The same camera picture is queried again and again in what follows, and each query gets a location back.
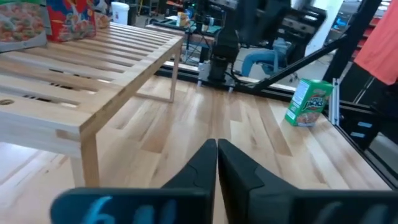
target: red cereal box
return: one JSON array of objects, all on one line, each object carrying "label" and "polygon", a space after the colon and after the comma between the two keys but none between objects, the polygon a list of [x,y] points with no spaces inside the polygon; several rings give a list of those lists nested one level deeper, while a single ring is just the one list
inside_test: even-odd
[{"label": "red cereal box", "polygon": [[46,0],[47,38],[69,41],[96,34],[93,0]]}]

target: wall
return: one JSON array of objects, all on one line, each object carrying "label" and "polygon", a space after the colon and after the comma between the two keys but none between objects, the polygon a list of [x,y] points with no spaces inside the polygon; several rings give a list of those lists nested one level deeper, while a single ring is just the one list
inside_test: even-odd
[{"label": "wall", "polygon": [[301,7],[309,5],[309,4],[312,5],[312,2],[314,2],[314,0],[292,0],[291,1],[292,8],[294,8],[294,9],[298,9],[298,8],[301,8]]},{"label": "wall", "polygon": [[326,37],[329,34],[329,31],[333,25],[333,22],[336,19],[337,13],[340,10],[341,5],[343,4],[343,0],[315,0],[313,3],[314,7],[324,9],[327,11],[327,18],[321,28],[318,30],[317,34],[315,34],[314,38],[307,45],[307,49],[305,51],[305,56],[313,53],[314,51],[323,47],[323,44],[326,41]]}]

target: green cereal box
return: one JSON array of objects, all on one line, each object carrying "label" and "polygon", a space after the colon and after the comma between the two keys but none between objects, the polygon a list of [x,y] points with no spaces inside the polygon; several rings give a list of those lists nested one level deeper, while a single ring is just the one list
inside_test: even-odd
[{"label": "green cereal box", "polygon": [[301,79],[285,119],[293,126],[314,126],[332,90],[333,85],[328,82]]}]

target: wooden slat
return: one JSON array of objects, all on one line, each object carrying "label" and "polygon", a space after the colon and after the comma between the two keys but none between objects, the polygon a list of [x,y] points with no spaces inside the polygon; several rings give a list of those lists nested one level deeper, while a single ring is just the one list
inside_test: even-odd
[{"label": "wooden slat", "polygon": [[140,44],[142,46],[150,47],[153,49],[156,49],[162,45],[162,44],[145,43],[145,41],[144,41],[145,38],[140,39],[140,38],[134,37],[134,35],[131,35],[130,37],[120,37],[118,35],[115,35],[114,33],[108,33],[108,34],[98,33],[97,36],[102,36],[105,38],[110,38],[110,39],[115,39],[115,40],[121,40],[121,41],[125,41],[127,43],[132,43],[132,44]]},{"label": "wooden slat", "polygon": [[109,44],[117,44],[117,45],[120,45],[120,46],[123,46],[123,47],[130,47],[130,48],[135,48],[135,49],[138,49],[138,50],[145,50],[146,52],[153,52],[155,50],[152,47],[145,47],[145,46],[142,46],[142,45],[139,45],[139,44],[130,44],[130,43],[126,43],[126,42],[121,41],[121,40],[113,40],[113,39],[110,39],[110,38],[107,38],[107,37],[99,37],[99,36],[97,36],[97,37],[95,37],[95,40],[102,42],[103,45],[108,44],[108,43]]},{"label": "wooden slat", "polygon": [[86,55],[91,58],[97,58],[97,59],[103,60],[105,62],[116,63],[119,65],[124,65],[124,66],[128,66],[128,67],[134,65],[137,62],[137,61],[131,60],[131,59],[125,59],[122,57],[104,54],[101,52],[95,52],[93,50],[79,49],[76,47],[70,47],[70,46],[63,45],[63,44],[48,43],[47,46],[51,49],[64,50],[64,51],[71,52],[73,54],[78,54],[78,55],[79,54]]},{"label": "wooden slat", "polygon": [[162,37],[159,35],[155,34],[143,34],[142,32],[136,31],[136,30],[126,30],[123,28],[115,28],[112,30],[104,30],[103,31],[105,34],[122,34],[122,35],[134,35],[137,38],[142,38],[142,39],[147,39],[147,40],[156,40],[156,41],[161,41],[163,43],[166,43],[167,40],[170,40],[169,37]]},{"label": "wooden slat", "polygon": [[78,40],[78,41],[75,41],[75,43],[79,43],[79,44],[83,43],[83,44],[86,44],[87,46],[93,45],[95,47],[105,47],[107,49],[118,50],[118,51],[126,52],[129,54],[134,54],[134,55],[147,56],[148,54],[150,54],[150,52],[148,52],[146,50],[139,50],[139,49],[135,49],[132,47],[120,46],[118,44],[104,43],[104,42],[93,40],[93,39]]},{"label": "wooden slat", "polygon": [[0,89],[17,91],[26,95],[37,96],[46,100],[79,105],[89,97],[82,91],[67,90],[49,84],[32,82],[21,78],[14,78],[0,74]]},{"label": "wooden slat", "polygon": [[128,38],[128,39],[134,39],[134,40],[140,40],[142,42],[145,43],[149,43],[149,44],[155,44],[155,45],[162,45],[164,43],[166,43],[167,41],[165,40],[152,40],[152,39],[148,39],[148,38],[142,38],[142,36],[137,35],[137,34],[133,34],[133,35],[127,35],[127,34],[123,34],[123,33],[118,33],[118,32],[106,32],[104,30],[99,30],[97,32],[97,35],[114,35],[114,36],[118,36],[118,37],[124,37],[124,38]]},{"label": "wooden slat", "polygon": [[69,86],[77,89],[98,91],[101,88],[115,88],[111,83],[100,82],[95,79],[76,77],[70,73],[53,72],[46,69],[35,68],[10,60],[0,60],[0,73],[33,78],[50,83]]},{"label": "wooden slat", "polygon": [[127,29],[127,30],[134,30],[134,31],[138,31],[138,32],[141,32],[141,33],[145,33],[145,34],[159,35],[159,36],[166,37],[166,38],[169,38],[169,39],[174,37],[174,35],[172,35],[172,34],[167,34],[167,33],[163,33],[163,32],[153,31],[153,30],[144,29],[144,28],[135,27],[135,26],[126,26],[126,25],[122,25],[122,24],[112,23],[111,24],[111,29],[113,29],[115,27],[120,27],[120,28]]},{"label": "wooden slat", "polygon": [[171,57],[171,54],[177,50],[176,47],[181,47],[182,41],[183,39],[181,37],[169,40],[167,44],[161,46],[157,51],[148,55],[140,62],[140,64],[137,64],[125,71],[125,76],[119,80],[113,81],[113,83],[118,85],[127,85],[140,75],[153,75],[163,65],[163,63]]},{"label": "wooden slat", "polygon": [[68,72],[76,75],[81,75],[83,77],[97,78],[107,81],[115,80],[122,77],[121,73],[108,72],[95,68],[90,68],[82,65],[75,65],[67,62],[60,62],[47,57],[31,55],[23,52],[6,52],[0,54],[0,58],[13,59],[17,62],[28,63],[36,67],[44,67],[48,69],[53,69],[61,72]]},{"label": "wooden slat", "polygon": [[72,108],[4,93],[0,93],[0,100],[14,101],[13,104],[0,106],[1,119],[13,119],[32,126],[78,133],[80,125],[91,117],[89,113]]},{"label": "wooden slat", "polygon": [[126,34],[126,35],[138,35],[138,36],[141,36],[143,38],[148,38],[148,39],[152,39],[152,40],[164,40],[164,41],[167,41],[167,40],[170,39],[170,37],[164,37],[162,35],[164,33],[161,33],[161,32],[158,32],[157,34],[156,33],[154,33],[154,34],[146,34],[146,33],[143,33],[143,32],[141,32],[139,30],[129,30],[129,29],[125,29],[125,28],[122,28],[122,27],[113,27],[110,30],[105,30],[105,32],[108,32],[108,33],[117,32],[117,33]]},{"label": "wooden slat", "polygon": [[0,126],[0,141],[73,157],[80,154],[80,142],[58,137],[53,128],[11,119],[0,119]]},{"label": "wooden slat", "polygon": [[112,48],[107,48],[107,44],[103,45],[103,46],[99,46],[99,45],[91,45],[91,44],[75,42],[75,41],[65,42],[63,44],[68,45],[68,46],[78,47],[81,49],[94,50],[96,52],[102,52],[102,53],[115,55],[115,56],[123,57],[123,58],[128,58],[131,60],[137,60],[137,61],[140,61],[141,59],[143,59],[145,57],[145,56],[138,55],[138,54],[132,54],[132,53],[127,53],[127,52],[120,51],[120,50],[114,50]]},{"label": "wooden slat", "polygon": [[96,59],[93,59],[89,56],[81,56],[77,54],[73,54],[71,52],[64,52],[62,50],[55,49],[44,49],[41,47],[35,47],[32,49],[26,49],[25,52],[40,55],[44,57],[54,58],[63,62],[75,63],[77,65],[86,65],[93,68],[98,68],[102,70],[107,70],[111,72],[119,72],[122,73],[128,69],[127,66],[118,65],[111,62],[103,62]]}]

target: black pole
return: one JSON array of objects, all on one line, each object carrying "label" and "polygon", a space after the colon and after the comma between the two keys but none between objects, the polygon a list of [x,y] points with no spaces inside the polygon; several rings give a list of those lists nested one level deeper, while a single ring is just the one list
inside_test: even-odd
[{"label": "black pole", "polygon": [[333,41],[332,43],[326,45],[325,47],[322,47],[321,49],[315,51],[314,53],[301,58],[300,60],[294,62],[293,64],[289,65],[288,67],[282,69],[275,75],[271,76],[270,78],[265,78],[261,80],[257,85],[255,85],[253,88],[256,90],[263,90],[270,85],[274,84],[275,82],[287,77],[288,75],[293,74],[297,70],[309,65],[311,62],[314,62],[321,57],[325,56],[326,54],[336,50],[337,48],[341,47],[343,43],[346,42],[347,36],[341,37],[340,39],[337,39]]},{"label": "black pole", "polygon": [[344,69],[350,61],[359,41],[363,38],[365,30],[369,27],[381,0],[364,0],[360,10],[355,15],[354,21],[347,30],[347,40],[337,50],[328,70],[323,77],[324,81],[332,82],[333,78],[340,78]]}]

